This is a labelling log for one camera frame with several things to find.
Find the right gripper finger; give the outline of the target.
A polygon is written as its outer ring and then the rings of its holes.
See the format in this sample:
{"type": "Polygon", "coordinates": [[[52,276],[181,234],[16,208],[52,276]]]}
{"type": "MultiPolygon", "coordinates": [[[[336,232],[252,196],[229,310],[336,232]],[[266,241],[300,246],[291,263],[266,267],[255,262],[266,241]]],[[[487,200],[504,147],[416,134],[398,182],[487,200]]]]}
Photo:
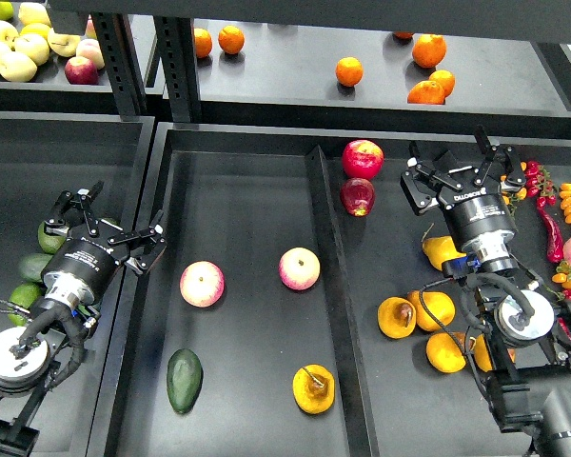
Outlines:
{"type": "Polygon", "coordinates": [[[400,185],[413,212],[422,215],[436,207],[453,209],[457,181],[446,172],[425,164],[415,141],[409,143],[408,150],[410,158],[401,173],[400,185]]]}
{"type": "Polygon", "coordinates": [[[489,189],[489,180],[493,180],[498,190],[521,190],[526,177],[518,152],[512,146],[492,144],[481,125],[476,126],[474,137],[483,159],[475,172],[473,185],[489,189]]]}

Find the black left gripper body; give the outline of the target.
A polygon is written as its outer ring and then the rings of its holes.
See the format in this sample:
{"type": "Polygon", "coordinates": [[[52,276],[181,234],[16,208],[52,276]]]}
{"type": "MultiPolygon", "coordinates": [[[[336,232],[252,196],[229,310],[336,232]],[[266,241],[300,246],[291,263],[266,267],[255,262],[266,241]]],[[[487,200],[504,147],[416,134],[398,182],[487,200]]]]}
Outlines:
{"type": "Polygon", "coordinates": [[[108,246],[108,237],[117,230],[124,231],[101,219],[97,237],[76,228],[42,272],[44,298],[70,309],[99,303],[121,267],[108,246]]]}

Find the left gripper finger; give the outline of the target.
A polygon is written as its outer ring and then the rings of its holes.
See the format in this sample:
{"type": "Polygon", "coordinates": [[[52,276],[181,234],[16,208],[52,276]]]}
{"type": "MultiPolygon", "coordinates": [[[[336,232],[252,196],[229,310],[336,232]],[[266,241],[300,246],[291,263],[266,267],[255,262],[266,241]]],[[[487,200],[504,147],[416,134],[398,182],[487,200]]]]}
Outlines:
{"type": "Polygon", "coordinates": [[[99,219],[94,215],[91,204],[103,186],[104,182],[98,181],[90,189],[79,189],[76,192],[63,190],[44,221],[44,232],[47,235],[66,237],[71,229],[84,225],[88,235],[97,237],[99,219]]]}
{"type": "Polygon", "coordinates": [[[167,247],[161,227],[164,212],[159,209],[147,228],[125,232],[117,230],[108,237],[112,257],[119,266],[131,269],[137,276],[146,275],[167,247]]]}

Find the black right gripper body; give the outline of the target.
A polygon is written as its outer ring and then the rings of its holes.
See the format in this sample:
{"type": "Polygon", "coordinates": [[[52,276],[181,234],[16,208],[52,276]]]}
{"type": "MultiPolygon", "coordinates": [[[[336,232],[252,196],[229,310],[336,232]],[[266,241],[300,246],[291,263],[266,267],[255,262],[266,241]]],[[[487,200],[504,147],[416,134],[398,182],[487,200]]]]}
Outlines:
{"type": "Polygon", "coordinates": [[[437,200],[451,238],[460,252],[477,250],[487,235],[509,243],[517,232],[510,211],[498,192],[486,187],[456,192],[442,188],[437,200]]]}

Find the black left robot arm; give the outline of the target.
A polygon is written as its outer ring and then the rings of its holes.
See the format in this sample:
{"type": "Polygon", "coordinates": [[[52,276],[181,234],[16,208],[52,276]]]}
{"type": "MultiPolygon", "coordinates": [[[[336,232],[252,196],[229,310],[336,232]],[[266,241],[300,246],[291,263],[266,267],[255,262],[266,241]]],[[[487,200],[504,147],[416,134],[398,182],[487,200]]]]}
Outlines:
{"type": "Polygon", "coordinates": [[[44,294],[30,308],[0,300],[0,312],[26,320],[0,332],[0,401],[27,399],[15,418],[0,419],[0,456],[31,454],[39,435],[31,420],[47,393],[82,365],[112,280],[121,268],[147,274],[167,246],[161,210],[147,227],[133,230],[95,216],[91,204],[102,188],[97,182],[65,190],[53,204],[43,231],[64,241],[40,272],[44,294]]]}

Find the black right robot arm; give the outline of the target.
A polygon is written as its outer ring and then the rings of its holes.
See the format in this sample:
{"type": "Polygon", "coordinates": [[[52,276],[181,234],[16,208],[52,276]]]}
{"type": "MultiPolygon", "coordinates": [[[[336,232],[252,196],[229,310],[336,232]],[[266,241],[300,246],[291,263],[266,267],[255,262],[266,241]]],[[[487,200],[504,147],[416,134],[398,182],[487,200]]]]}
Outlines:
{"type": "Polygon", "coordinates": [[[518,153],[474,136],[479,163],[450,151],[425,162],[411,144],[401,187],[416,214],[441,211],[459,253],[443,280],[461,287],[460,312],[484,337],[492,369],[477,386],[500,431],[528,434],[530,454],[571,456],[571,301],[544,297],[509,249],[517,229],[502,195],[524,185],[518,153]]]}

